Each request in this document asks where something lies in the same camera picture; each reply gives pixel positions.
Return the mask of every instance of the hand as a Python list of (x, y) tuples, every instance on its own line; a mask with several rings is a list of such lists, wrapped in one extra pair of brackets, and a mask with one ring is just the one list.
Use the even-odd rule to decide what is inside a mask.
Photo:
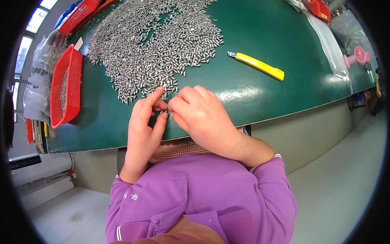
[(217, 155), (240, 160), (241, 132), (231, 122), (214, 93), (197, 85), (184, 87), (168, 103), (173, 120), (201, 147)]
[(148, 126), (148, 122), (150, 117), (155, 115), (152, 110), (161, 111), (168, 108), (160, 98), (163, 93), (164, 88), (159, 88), (147, 98), (138, 100), (133, 107), (125, 163), (120, 173), (121, 180), (125, 182), (134, 184), (143, 175), (149, 158), (160, 146), (168, 114), (161, 113), (153, 129)]

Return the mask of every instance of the finger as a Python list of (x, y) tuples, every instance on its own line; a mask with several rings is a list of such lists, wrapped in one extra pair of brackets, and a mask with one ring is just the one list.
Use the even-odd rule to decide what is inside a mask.
[(168, 102), (168, 110), (170, 112), (175, 111), (180, 116), (185, 116), (190, 110), (190, 105), (179, 97), (174, 97)]
[(161, 142), (161, 139), (163, 138), (165, 125), (167, 124), (167, 118), (168, 118), (167, 112), (161, 113), (157, 117), (156, 123), (154, 124), (152, 137), (154, 138), (154, 140), (158, 142)]
[(134, 104), (133, 111), (131, 112), (131, 116), (130, 116), (129, 126), (130, 126), (131, 121), (132, 121), (135, 117), (138, 117), (138, 112), (139, 112), (140, 107), (141, 107), (141, 105), (142, 105), (143, 102), (144, 102), (144, 99), (139, 99), (139, 100)]
[(153, 104), (152, 106), (153, 110), (154, 111), (161, 111), (161, 110), (165, 110), (165, 109), (168, 109), (168, 104), (162, 100), (161, 98), (157, 99), (157, 101)]
[(204, 88), (200, 85), (196, 85), (194, 87), (194, 90), (196, 90), (204, 98), (210, 97), (210, 93), (208, 92), (208, 90), (206, 90), (206, 88)]
[(152, 94), (150, 94), (147, 98), (146, 98), (146, 101), (144, 103), (144, 106), (150, 106), (152, 107), (153, 104), (155, 104), (157, 102), (157, 100), (164, 94), (164, 88), (163, 87), (160, 87), (158, 88), (157, 90), (155, 90), (154, 92), (152, 92)]
[(177, 94), (177, 97), (183, 99), (186, 103), (190, 104), (199, 101), (199, 99), (202, 99), (198, 91), (194, 90), (189, 86), (186, 86), (181, 89), (179, 94)]
[(213, 96), (213, 97), (215, 97), (216, 99), (218, 99), (217, 96), (216, 96), (212, 91), (209, 91), (209, 90), (207, 90), (207, 91), (209, 92), (209, 94), (210, 94), (211, 96)]
[(188, 132), (188, 124), (178, 113), (171, 112), (171, 117), (180, 128), (182, 128), (185, 132), (189, 133)]
[(150, 94), (147, 98), (143, 99), (139, 111), (137, 112), (137, 117), (141, 123), (148, 123), (150, 119), (150, 114), (152, 113), (152, 106), (157, 102), (157, 100), (164, 93), (164, 88), (160, 87)]

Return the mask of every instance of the window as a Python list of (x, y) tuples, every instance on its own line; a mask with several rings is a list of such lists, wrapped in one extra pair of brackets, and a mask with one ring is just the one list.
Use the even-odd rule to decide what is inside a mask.
[[(14, 102), (14, 110), (18, 109), (19, 82), (15, 82), (12, 86), (12, 101)], [(14, 113), (14, 122), (17, 123), (18, 116)]]
[(18, 57), (16, 58), (15, 73), (22, 73), (24, 61), (26, 59), (26, 55), (28, 49), (30, 48), (31, 42), (31, 38), (23, 36), (22, 41), (20, 42)]
[(37, 8), (32, 14), (32, 17), (27, 25), (26, 30), (31, 31), (33, 33), (37, 33), (39, 26), (42, 24), (47, 14), (48, 12), (46, 12), (45, 10)]
[(51, 9), (58, 0), (42, 0), (39, 5), (47, 9)]

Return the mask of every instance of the green workbench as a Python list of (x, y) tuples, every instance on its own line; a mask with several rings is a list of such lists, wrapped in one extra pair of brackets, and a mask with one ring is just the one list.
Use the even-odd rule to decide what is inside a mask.
[[(107, 15), (110, 7), (96, 18)], [(333, 75), (320, 41), (304, 14), (282, 0), (224, 0), (207, 9), (217, 19), (225, 44), (214, 59), (200, 68), (175, 75), (179, 88), (201, 85), (222, 101), (236, 126), (256, 123), (324, 105), (373, 86), (364, 66), (353, 65), (351, 81)], [(80, 52), (85, 55), (98, 24), (89, 23), (70, 40), (84, 37)], [(282, 82), (227, 55), (241, 52), (284, 71)], [(70, 123), (53, 130), (49, 153), (64, 153), (123, 147), (127, 144), (128, 121), (133, 103), (122, 104), (105, 67), (83, 59), (81, 109)], [(170, 93), (167, 102), (177, 93)], [(163, 140), (188, 136), (168, 118)]]

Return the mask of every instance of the woman's left hand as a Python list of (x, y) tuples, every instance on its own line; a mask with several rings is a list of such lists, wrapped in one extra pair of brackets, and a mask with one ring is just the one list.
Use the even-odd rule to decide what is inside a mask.
[(148, 126), (154, 111), (168, 109), (168, 105), (160, 98), (164, 88), (159, 88), (147, 98), (138, 100), (131, 113), (128, 130), (127, 152), (120, 178), (124, 182), (134, 184), (145, 172), (148, 160), (160, 146), (167, 124), (168, 114), (161, 113), (157, 117), (154, 128)]

